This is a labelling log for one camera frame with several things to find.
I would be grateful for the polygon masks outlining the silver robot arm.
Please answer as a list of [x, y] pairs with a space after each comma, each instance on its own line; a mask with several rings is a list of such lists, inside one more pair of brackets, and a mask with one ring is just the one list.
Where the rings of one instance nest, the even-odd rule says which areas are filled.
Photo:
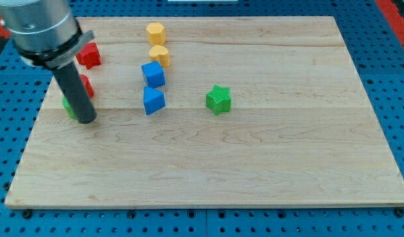
[[93, 32], [83, 32], [65, 0], [0, 0], [1, 25], [21, 59], [50, 70], [76, 120], [93, 122], [97, 113], [73, 62]]

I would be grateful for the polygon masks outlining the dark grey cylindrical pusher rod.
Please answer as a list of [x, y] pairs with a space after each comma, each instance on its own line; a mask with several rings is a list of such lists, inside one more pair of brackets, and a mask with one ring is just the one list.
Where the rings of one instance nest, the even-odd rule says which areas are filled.
[[75, 64], [71, 61], [67, 65], [53, 70], [53, 76], [70, 105], [76, 120], [80, 124], [93, 122], [97, 117], [97, 113]]

